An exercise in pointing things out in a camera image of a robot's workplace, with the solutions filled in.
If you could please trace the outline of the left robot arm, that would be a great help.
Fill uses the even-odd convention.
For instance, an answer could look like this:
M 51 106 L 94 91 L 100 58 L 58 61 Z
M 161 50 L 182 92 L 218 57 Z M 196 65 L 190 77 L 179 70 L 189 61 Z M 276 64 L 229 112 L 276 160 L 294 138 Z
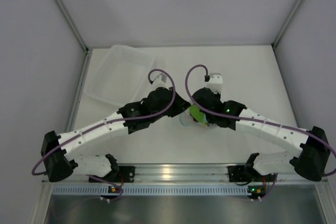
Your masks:
M 141 101 L 124 105 L 105 119 L 84 128 L 57 134 L 45 134 L 41 156 L 45 175 L 59 182 L 72 174 L 91 175 L 112 182 L 119 167 L 111 154 L 84 156 L 84 151 L 115 137 L 147 129 L 164 116 L 173 118 L 190 107 L 172 88 L 157 88 Z

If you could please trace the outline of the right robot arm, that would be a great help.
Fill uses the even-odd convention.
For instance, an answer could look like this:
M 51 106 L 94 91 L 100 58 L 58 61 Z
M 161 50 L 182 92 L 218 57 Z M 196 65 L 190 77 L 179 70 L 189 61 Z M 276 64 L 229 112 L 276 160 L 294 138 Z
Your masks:
M 245 164 L 245 174 L 250 180 L 271 173 L 297 173 L 313 182 L 323 178 L 331 153 L 323 129 L 314 126 L 306 130 L 281 125 L 239 102 L 222 102 L 220 94 L 209 88 L 197 90 L 192 100 L 201 106 L 208 123 L 253 135 L 283 149 L 281 153 L 251 154 Z

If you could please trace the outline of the fake green vegetable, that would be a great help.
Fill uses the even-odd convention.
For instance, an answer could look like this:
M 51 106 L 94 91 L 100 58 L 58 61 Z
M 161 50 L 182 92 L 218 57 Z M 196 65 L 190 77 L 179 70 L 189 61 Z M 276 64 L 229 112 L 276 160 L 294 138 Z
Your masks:
M 189 107 L 189 114 L 195 123 L 207 124 L 206 115 L 196 105 L 193 104 Z

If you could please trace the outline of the clear zip top bag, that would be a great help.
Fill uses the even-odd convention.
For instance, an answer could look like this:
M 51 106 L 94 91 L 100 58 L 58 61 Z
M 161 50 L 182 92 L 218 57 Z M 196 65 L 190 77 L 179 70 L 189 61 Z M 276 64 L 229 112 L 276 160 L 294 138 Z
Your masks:
M 212 128 L 216 128 L 217 127 L 216 124 L 211 124 L 211 123 L 209 123 L 208 120 L 207 120 L 207 124 L 206 125 L 201 125 L 199 123 L 195 123 L 193 121 L 192 117 L 189 114 L 189 108 L 186 111 L 184 111 L 183 113 L 180 114 L 179 120 L 180 120 L 180 123 L 183 126 L 185 126 L 185 127 L 199 126 L 199 127 L 204 127 L 204 128 L 207 128 L 207 129 L 212 129 Z

